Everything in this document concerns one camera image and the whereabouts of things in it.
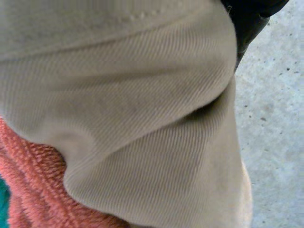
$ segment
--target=concrete floor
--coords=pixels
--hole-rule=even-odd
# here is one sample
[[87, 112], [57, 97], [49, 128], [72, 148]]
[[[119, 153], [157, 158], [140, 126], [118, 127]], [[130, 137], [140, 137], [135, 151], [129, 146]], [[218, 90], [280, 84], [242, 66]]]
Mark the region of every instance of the concrete floor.
[[253, 184], [252, 228], [304, 227], [303, 6], [292, 0], [274, 15], [236, 72], [238, 134]]

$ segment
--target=orange terry cloth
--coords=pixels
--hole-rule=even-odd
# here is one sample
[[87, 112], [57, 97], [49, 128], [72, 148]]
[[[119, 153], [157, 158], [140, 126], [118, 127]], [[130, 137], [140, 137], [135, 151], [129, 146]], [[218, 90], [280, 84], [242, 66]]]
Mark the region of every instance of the orange terry cloth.
[[30, 143], [0, 119], [0, 172], [10, 187], [10, 228], [128, 228], [65, 191], [66, 164], [52, 147]]

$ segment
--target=beige fabric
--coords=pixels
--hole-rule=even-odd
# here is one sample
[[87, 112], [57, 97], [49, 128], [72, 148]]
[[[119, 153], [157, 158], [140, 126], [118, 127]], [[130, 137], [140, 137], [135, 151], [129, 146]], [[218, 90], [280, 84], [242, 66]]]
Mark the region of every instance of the beige fabric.
[[55, 146], [65, 188], [91, 208], [155, 228], [248, 227], [220, 1], [62, 2], [1, 0], [8, 125]]

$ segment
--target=seam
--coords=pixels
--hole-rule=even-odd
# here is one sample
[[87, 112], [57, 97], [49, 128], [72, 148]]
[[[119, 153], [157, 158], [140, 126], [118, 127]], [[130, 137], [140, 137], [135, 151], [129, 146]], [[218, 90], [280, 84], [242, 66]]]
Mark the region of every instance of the seam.
[[[198, 12], [201, 9], [202, 8], [194, 8], [192, 10], [190, 9], [190, 10], [188, 10], [189, 14], [177, 17], [175, 22], [178, 22], [183, 18], [186, 18], [190, 15], [193, 15], [194, 13]], [[149, 29], [137, 31], [133, 34], [129, 34], [129, 35], [119, 37], [119, 38], [116, 38], [116, 39], [110, 38], [108, 40], [102, 41], [102, 43], [113, 43], [113, 42], [121, 41], [121, 40], [124, 40], [126, 38], [131, 38], [131, 37], [134, 37], [134, 36], [138, 36], [139, 34], [149, 33], [151, 31], [155, 31], [156, 29], [161, 29], [161, 28], [166, 27], [166, 26], [168, 26], [168, 23], [164, 23], [164, 24], [158, 26], [157, 28], [149, 28]], [[96, 43], [93, 43], [93, 44], [86, 44], [86, 45], [78, 46], [78, 47], [68, 47], [68, 48], [63, 48], [63, 49], [55, 50], [55, 51], [44, 51], [44, 52], [41, 52], [41, 53], [34, 53], [34, 54], [30, 54], [30, 55], [24, 55], [24, 56], [21, 56], [21, 57], [10, 57], [10, 58], [3, 59], [3, 60], [1, 60], [1, 58], [0, 58], [0, 66], [3, 65], [3, 64], [6, 64], [7, 62], [10, 62], [10, 61], [17, 62], [17, 61], [23, 61], [25, 58], [35, 59], [35, 58], [39, 58], [41, 56], [51, 56], [51, 55], [58, 54], [58, 53], [68, 53], [70, 51], [86, 50], [86, 49], [90, 49], [90, 48], [93, 48], [93, 47], [96, 47], [96, 46], [99, 46], [99, 45], [101, 45], [100, 41], [98, 41]]]
[[138, 14], [132, 14], [128, 17], [120, 17], [120, 18], [112, 18], [111, 22], [107, 22], [106, 24], [96, 24], [96, 25], [88, 25], [86, 26], [86, 28], [83, 28], [83, 26], [77, 26], [76, 28], [73, 29], [66, 29], [64, 31], [57, 31], [57, 32], [52, 32], [50, 34], [41, 34], [41, 33], [37, 33], [35, 35], [26, 35], [26, 36], [21, 36], [21, 37], [17, 37], [17, 38], [12, 38], [13, 42], [17, 42], [17, 43], [24, 43], [24, 42], [29, 42], [29, 41], [35, 41], [36, 39], [39, 38], [51, 38], [53, 36], [56, 35], [63, 35], [63, 34], [68, 34], [68, 33], [75, 33], [75, 32], [85, 32], [87, 30], [92, 31], [92, 30], [98, 30], [101, 27], [105, 27], [106, 26], [111, 26], [113, 24], [115, 25], [123, 25], [123, 24], [127, 24], [130, 22], [137, 22], [139, 20], [143, 20], [143, 19], [147, 19], [147, 18], [152, 18], [152, 17], [158, 17], [161, 16], [165, 13], [167, 13], [169, 10], [173, 10], [173, 9], [179, 9], [182, 6], [184, 6], [183, 1], [178, 1], [178, 2], [173, 2], [170, 5], [166, 6], [166, 7], [161, 7], [159, 9], [156, 10], [152, 10], [150, 12], [139, 12]]

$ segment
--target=teal fabric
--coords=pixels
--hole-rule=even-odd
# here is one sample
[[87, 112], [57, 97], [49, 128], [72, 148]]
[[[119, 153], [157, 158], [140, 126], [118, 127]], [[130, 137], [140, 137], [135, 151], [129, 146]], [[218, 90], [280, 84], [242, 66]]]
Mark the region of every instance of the teal fabric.
[[9, 209], [9, 188], [4, 183], [4, 180], [0, 178], [0, 227], [8, 228], [8, 209]]

